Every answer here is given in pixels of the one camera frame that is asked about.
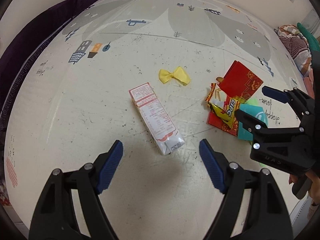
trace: human hand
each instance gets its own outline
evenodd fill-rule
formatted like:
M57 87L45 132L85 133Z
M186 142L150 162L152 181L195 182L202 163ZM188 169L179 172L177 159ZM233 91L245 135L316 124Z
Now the human hand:
M312 170L308 171L306 176L312 181L311 188L309 189L309 196L313 199L313 202L318 205L320 204L320 178ZM297 182L298 177L290 174L289 184Z

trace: floor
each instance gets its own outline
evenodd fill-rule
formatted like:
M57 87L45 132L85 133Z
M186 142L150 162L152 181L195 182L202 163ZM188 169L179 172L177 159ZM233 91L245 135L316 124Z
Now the floor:
M5 171L10 201L27 227L54 168L79 169L116 139L124 156L100 195L120 239L201 239L220 206L198 152L206 138L229 161L260 170L247 141L206 124L210 84L234 60L274 88L306 91L302 76L272 28L221 0L99 0L49 44L28 73L11 113ZM182 66L187 86L162 84L160 69ZM128 90L149 82L186 144L157 150ZM269 127L296 127L288 105L254 94ZM298 200L288 175L271 168L288 211ZM241 232L249 192L234 234ZM88 234L77 193L79 226Z

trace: printed tree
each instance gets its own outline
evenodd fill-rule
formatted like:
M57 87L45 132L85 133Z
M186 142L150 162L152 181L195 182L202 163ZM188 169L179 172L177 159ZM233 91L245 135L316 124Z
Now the printed tree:
M178 38L178 37L180 37L180 35L181 35L181 33L175 32L173 36Z

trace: printed cartoon house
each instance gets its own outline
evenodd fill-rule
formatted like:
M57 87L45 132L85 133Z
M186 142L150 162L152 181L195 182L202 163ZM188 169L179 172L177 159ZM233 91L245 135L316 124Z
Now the printed cartoon house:
M76 63L78 62L86 53L85 51L89 48L92 41L84 41L78 47L78 49L71 55L69 62Z
M93 58L99 51L102 43L96 43L93 49L89 52L88 58Z

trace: curtain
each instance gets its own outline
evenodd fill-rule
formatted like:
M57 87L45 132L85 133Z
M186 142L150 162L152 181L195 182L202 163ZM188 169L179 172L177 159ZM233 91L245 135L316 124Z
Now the curtain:
M302 25L315 37L318 38L320 36L320 19L313 8L311 12L306 16L306 18L302 21Z

